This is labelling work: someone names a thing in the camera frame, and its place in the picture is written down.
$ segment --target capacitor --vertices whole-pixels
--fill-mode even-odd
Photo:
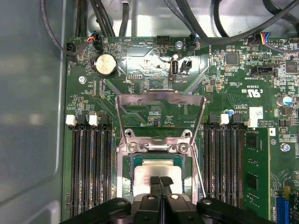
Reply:
[[[230,117],[233,116],[233,115],[235,114],[234,110],[232,110],[232,109],[230,109],[230,110],[226,109],[226,110],[224,111],[224,113],[227,113]]]
[[[292,98],[291,97],[279,97],[277,99],[277,105],[278,106],[289,106],[292,104]]]
[[[110,78],[117,73],[117,61],[110,54],[100,55],[93,61],[92,67],[104,78]]]

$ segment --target motherboard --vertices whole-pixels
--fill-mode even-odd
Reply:
[[[297,49],[299,39],[269,44]],[[63,220],[133,201],[167,175],[194,203],[213,197],[297,223],[298,62],[250,39],[97,36],[68,57]]]

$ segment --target black cable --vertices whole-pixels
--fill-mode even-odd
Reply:
[[[277,5],[275,5],[272,0],[263,0],[263,4],[265,5],[266,9],[273,15],[276,15],[281,11],[281,8],[279,8]],[[292,24],[297,32],[297,36],[299,36],[299,20],[289,14],[286,13],[283,17],[281,17],[283,20],[288,21],[290,24]]]
[[[281,48],[276,48],[270,44],[265,44],[265,46],[267,48],[270,48],[271,50],[275,50],[275,51],[278,51],[280,53],[284,53],[284,54],[291,54],[291,53],[299,53],[299,49],[298,50],[284,50],[284,49],[281,49]]]
[[[220,33],[220,35],[222,37],[229,37],[228,34],[225,32],[221,21],[220,21],[220,15],[219,15],[219,7],[220,7],[220,2],[222,0],[214,0],[214,7],[213,7],[213,14],[214,14],[214,22],[216,25],[216,28],[218,30],[218,32]]]
[[[113,30],[113,27],[112,27],[112,24],[110,22],[110,19],[108,17],[108,14],[106,12],[106,9],[102,3],[102,0],[95,0],[95,2],[97,3],[98,7],[99,7],[99,10],[100,10],[100,14],[101,16],[103,17],[104,19],[104,22],[106,24],[106,27],[108,29],[108,33],[109,33],[109,36],[115,36],[115,33],[114,33],[114,30]]]
[[[175,14],[176,17],[178,17],[185,26],[190,30],[190,32],[194,35],[195,31],[189,24],[189,22],[186,20],[186,18],[177,10],[177,8],[174,6],[174,4],[171,2],[171,0],[164,0],[167,7],[172,11],[173,14]]]
[[[97,17],[97,22],[101,28],[101,31],[102,31],[102,34],[103,36],[108,36],[108,30],[107,30],[107,27],[104,23],[104,20],[102,18],[102,16],[100,15],[100,11],[99,11],[99,8],[95,2],[95,0],[90,0],[90,3],[93,7],[93,10],[94,10],[94,13],[95,13],[95,16]]]
[[[87,2],[81,0],[81,36],[87,36]]]
[[[189,21],[190,25],[193,27],[195,32],[200,36],[200,38],[203,41],[207,42],[208,44],[215,45],[215,46],[230,44],[230,43],[236,42],[240,39],[245,39],[254,33],[261,32],[262,30],[271,26],[273,23],[277,22],[282,16],[284,16],[292,8],[294,8],[296,5],[299,4],[299,0],[294,0],[287,7],[285,7],[283,10],[281,10],[281,12],[279,12],[277,15],[273,16],[272,18],[270,18],[266,22],[262,23],[261,25],[255,27],[249,31],[246,31],[245,33],[242,33],[242,34],[239,34],[236,36],[232,36],[232,37],[223,37],[221,39],[211,39],[205,34],[203,29],[197,22],[192,10],[190,9],[188,2],[186,0],[176,0],[176,2],[178,4],[178,7],[181,10],[183,16]]]
[[[79,37],[81,34],[81,0],[77,0],[77,12],[76,12],[76,30],[75,36]]]
[[[130,7],[128,3],[122,4],[122,21],[121,21],[121,28],[120,32],[118,34],[119,37],[126,36],[126,31],[128,27],[128,21],[129,21],[129,11]]]
[[[50,24],[49,24],[49,20],[47,17],[47,13],[46,13],[46,0],[41,0],[41,11],[42,11],[42,17],[43,17],[43,23],[45,25],[45,28],[47,30],[47,33],[49,35],[49,37],[51,38],[51,40],[53,41],[54,45],[59,48],[62,52],[64,52],[67,55],[70,56],[76,56],[78,54],[80,54],[88,45],[88,42],[85,42],[78,50],[76,50],[75,52],[70,52],[66,49],[64,49],[60,43],[56,40],[53,31],[51,30]]]

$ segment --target blue pcie slot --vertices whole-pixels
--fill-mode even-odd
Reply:
[[[276,198],[276,211],[278,224],[290,223],[290,205],[284,197]]]

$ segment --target sticker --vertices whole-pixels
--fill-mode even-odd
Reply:
[[[275,139],[271,139],[271,144],[272,145],[276,145],[276,140]]]
[[[297,134],[280,134],[279,142],[298,142]]]
[[[276,136],[276,128],[270,127],[269,128],[269,135],[270,136]]]
[[[249,118],[263,119],[263,107],[250,107]]]

